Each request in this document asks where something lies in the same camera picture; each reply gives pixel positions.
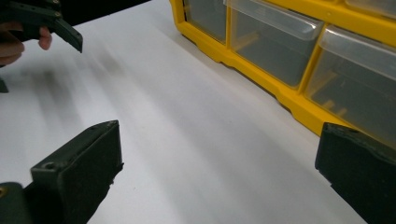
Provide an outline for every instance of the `hole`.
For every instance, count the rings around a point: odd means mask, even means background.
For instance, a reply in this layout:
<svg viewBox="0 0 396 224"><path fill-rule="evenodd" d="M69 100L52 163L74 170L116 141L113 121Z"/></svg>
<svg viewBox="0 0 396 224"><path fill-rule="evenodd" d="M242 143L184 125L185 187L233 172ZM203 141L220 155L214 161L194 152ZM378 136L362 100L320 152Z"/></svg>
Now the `hole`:
<svg viewBox="0 0 396 224"><path fill-rule="evenodd" d="M4 197L7 193L7 189L5 188L0 188L0 198Z"/></svg>
<svg viewBox="0 0 396 224"><path fill-rule="evenodd" d="M43 167L44 167L44 169L47 169L47 170L53 170L53 169L55 169L56 166L55 166L54 162L50 161L50 162L45 163L43 165Z"/></svg>
<svg viewBox="0 0 396 224"><path fill-rule="evenodd" d="M349 132L350 133L358 133L359 131L358 130L354 130L354 129L349 129Z"/></svg>

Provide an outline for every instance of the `yellow plastic frame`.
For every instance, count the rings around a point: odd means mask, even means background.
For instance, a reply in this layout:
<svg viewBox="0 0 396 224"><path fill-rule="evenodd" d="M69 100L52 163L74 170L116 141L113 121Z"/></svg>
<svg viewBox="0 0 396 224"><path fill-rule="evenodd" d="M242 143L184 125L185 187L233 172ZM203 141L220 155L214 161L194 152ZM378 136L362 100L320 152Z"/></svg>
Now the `yellow plastic frame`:
<svg viewBox="0 0 396 224"><path fill-rule="evenodd" d="M350 8L342 0L267 0L266 2L322 20L325 22L323 30L327 25L334 24L396 47L395 20ZM353 127L304 96L304 91L321 51L318 45L314 47L301 84L298 89L293 89L231 51L230 27L232 10L229 7L227 7L226 18L226 43L223 45L185 21L183 0L170 0L170 3L176 28L189 40L194 42L199 50L217 63L224 63L234 67L252 81L271 92L283 106L290 110L290 113L296 120L313 133L320 135L324 122Z"/></svg>

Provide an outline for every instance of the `finger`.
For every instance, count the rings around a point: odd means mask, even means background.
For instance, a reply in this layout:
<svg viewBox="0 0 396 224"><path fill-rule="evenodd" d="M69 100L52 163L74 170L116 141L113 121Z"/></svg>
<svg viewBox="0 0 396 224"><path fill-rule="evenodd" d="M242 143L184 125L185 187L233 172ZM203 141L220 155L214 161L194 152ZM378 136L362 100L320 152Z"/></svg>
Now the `finger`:
<svg viewBox="0 0 396 224"><path fill-rule="evenodd" d="M38 46L40 48L47 50L50 48L50 44L52 42L52 35L47 27L40 28L41 37L38 39Z"/></svg>
<svg viewBox="0 0 396 224"><path fill-rule="evenodd" d="M22 42L9 32L0 32L0 57L19 55L24 52Z"/></svg>
<svg viewBox="0 0 396 224"><path fill-rule="evenodd" d="M7 65L7 64L15 63L15 61L17 61L21 56L22 56L22 54L20 53L20 54L8 56L8 57L0 57L0 65Z"/></svg>
<svg viewBox="0 0 396 224"><path fill-rule="evenodd" d="M9 31L9 30L13 30L13 31L23 31L23 26L20 22L18 21L7 21L7 22L3 22L0 25L1 30L3 31Z"/></svg>

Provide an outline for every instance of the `white table surface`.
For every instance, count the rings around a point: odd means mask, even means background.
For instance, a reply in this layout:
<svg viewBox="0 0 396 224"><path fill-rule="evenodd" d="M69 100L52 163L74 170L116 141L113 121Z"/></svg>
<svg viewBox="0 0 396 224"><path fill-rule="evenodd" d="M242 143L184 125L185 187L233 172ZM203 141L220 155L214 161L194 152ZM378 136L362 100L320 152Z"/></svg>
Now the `white table surface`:
<svg viewBox="0 0 396 224"><path fill-rule="evenodd" d="M0 182L118 119L124 169L89 223L364 223L315 169L318 137L205 56L152 0L76 27L0 70Z"/></svg>

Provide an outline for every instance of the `plastic drawer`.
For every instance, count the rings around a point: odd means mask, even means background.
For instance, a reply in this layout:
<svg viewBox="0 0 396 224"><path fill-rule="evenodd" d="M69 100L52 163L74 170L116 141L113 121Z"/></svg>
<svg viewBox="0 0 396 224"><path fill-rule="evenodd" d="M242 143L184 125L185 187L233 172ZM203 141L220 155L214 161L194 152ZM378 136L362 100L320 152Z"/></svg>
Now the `plastic drawer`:
<svg viewBox="0 0 396 224"><path fill-rule="evenodd" d="M298 87L323 22L256 0L228 0L231 48L291 87Z"/></svg>
<svg viewBox="0 0 396 224"><path fill-rule="evenodd" d="M307 97L396 147L396 49L329 26Z"/></svg>
<svg viewBox="0 0 396 224"><path fill-rule="evenodd" d="M396 19L395 0L346 0L346 3L352 7L373 11Z"/></svg>
<svg viewBox="0 0 396 224"><path fill-rule="evenodd" d="M227 9L222 0L183 0L187 22L225 44Z"/></svg>

